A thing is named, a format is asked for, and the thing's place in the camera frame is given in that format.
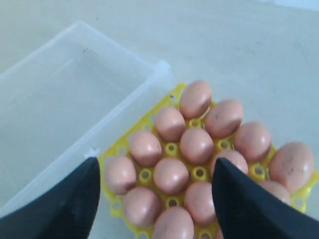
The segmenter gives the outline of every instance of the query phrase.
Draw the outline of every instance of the plastic egg tray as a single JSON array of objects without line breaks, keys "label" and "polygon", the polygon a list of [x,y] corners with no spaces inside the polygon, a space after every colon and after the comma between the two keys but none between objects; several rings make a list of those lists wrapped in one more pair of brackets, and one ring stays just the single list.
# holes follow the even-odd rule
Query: plastic egg tray
[{"label": "plastic egg tray", "polygon": [[[211,182],[211,175],[210,175],[210,163],[209,161],[204,166],[193,166],[187,163],[179,149],[179,143],[171,143],[171,142],[164,142],[156,133],[154,128],[154,117],[157,114],[158,110],[165,106],[174,106],[178,108],[178,102],[180,95],[183,89],[186,87],[186,84],[181,83],[178,84],[175,89],[173,89],[166,97],[164,97],[158,104],[156,104],[146,115],[144,115],[135,125],[132,126],[121,138],[119,138],[110,148],[108,148],[100,157],[100,168],[101,168],[101,177],[102,177],[102,190],[107,199],[110,201],[110,211],[113,217],[122,217],[125,220],[126,225],[135,233],[136,239],[151,239],[153,226],[141,229],[131,225],[125,219],[122,210],[122,202],[123,197],[117,196],[113,194],[105,185],[104,183],[104,172],[103,168],[105,166],[105,162],[110,157],[118,156],[118,155],[126,155],[129,158],[130,154],[128,153],[128,145],[130,135],[132,135],[135,131],[139,129],[147,129],[153,132],[158,139],[160,140],[163,148],[163,156],[162,157],[176,157],[179,158],[188,168],[190,173],[190,182],[189,184],[197,181],[208,181]],[[214,107],[215,102],[211,103],[210,108]],[[191,119],[186,121],[186,125],[188,128],[191,127],[202,127],[204,128],[204,118],[205,115],[198,118],[198,119]],[[233,149],[233,137],[234,134],[230,137],[214,140],[214,153],[211,158],[214,157],[215,154],[219,153],[222,150],[226,149]],[[256,182],[261,180],[268,180],[268,165],[275,154],[276,150],[272,146],[268,156],[259,163],[250,164],[249,166],[249,176],[255,180]],[[182,192],[175,196],[167,196],[163,192],[161,192],[154,183],[153,180],[153,172],[154,168],[143,168],[137,165],[134,162],[137,171],[138,171],[138,183],[137,186],[145,186],[151,188],[156,193],[158,193],[162,199],[164,208],[167,209],[169,207],[173,207],[176,205],[183,206],[184,204],[184,195],[185,192]],[[292,199],[292,207],[296,208],[301,212],[306,211],[306,201],[309,197],[312,187],[315,185],[316,182],[319,181],[319,172],[316,170],[315,173],[312,175],[311,179],[308,183],[299,191],[293,193],[291,195]],[[218,222],[213,223],[207,227],[200,227],[195,224],[195,238],[196,239],[213,239],[215,238],[216,232],[218,229]]]}]

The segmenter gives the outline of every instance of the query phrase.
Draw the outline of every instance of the egg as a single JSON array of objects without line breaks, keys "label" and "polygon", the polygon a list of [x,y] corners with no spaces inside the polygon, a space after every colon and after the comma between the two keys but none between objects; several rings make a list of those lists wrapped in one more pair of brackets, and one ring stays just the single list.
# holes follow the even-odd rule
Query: egg
[{"label": "egg", "polygon": [[212,138],[225,138],[233,134],[241,124],[244,109],[232,99],[217,103],[206,116],[205,129]]},{"label": "egg", "polygon": [[214,143],[202,128],[190,128],[182,135],[179,146],[182,155],[189,163],[199,165],[211,157]]},{"label": "egg", "polygon": [[108,189],[117,194],[126,194],[137,183],[134,163],[126,156],[109,159],[104,167],[104,181]]},{"label": "egg", "polygon": [[248,163],[264,159],[271,149],[271,135],[260,122],[249,122],[236,132],[234,148],[240,152]]},{"label": "egg", "polygon": [[155,222],[152,239],[193,239],[194,223],[182,207],[171,207]]},{"label": "egg", "polygon": [[315,157],[310,147],[302,142],[283,145],[269,166],[269,177],[285,186],[289,192],[302,188],[315,168]]},{"label": "egg", "polygon": [[224,239],[223,232],[219,228],[216,234],[216,239]]},{"label": "egg", "polygon": [[162,211],[160,197],[151,189],[136,187],[123,200],[123,213],[132,225],[146,228],[155,223]]},{"label": "egg", "polygon": [[186,130],[183,115],[173,106],[161,108],[154,123],[156,132],[166,142],[178,142]]},{"label": "egg", "polygon": [[208,182],[196,182],[185,193],[185,208],[200,226],[207,226],[216,220],[212,186]]},{"label": "egg", "polygon": [[194,81],[182,92],[179,110],[187,120],[198,118],[208,110],[212,95],[212,89],[206,81]]},{"label": "egg", "polygon": [[182,192],[189,181],[189,172],[177,158],[164,158],[158,162],[154,169],[156,186],[168,195]]},{"label": "egg", "polygon": [[290,195],[283,185],[270,180],[260,181],[258,184],[282,202],[290,205]]},{"label": "egg", "polygon": [[210,164],[210,175],[213,175],[216,160],[218,158],[227,158],[232,164],[234,164],[243,173],[248,174],[248,165],[245,158],[236,150],[223,150],[219,152],[212,160]]},{"label": "egg", "polygon": [[162,147],[159,139],[147,130],[138,130],[129,142],[129,152],[137,164],[153,167],[161,159]]}]

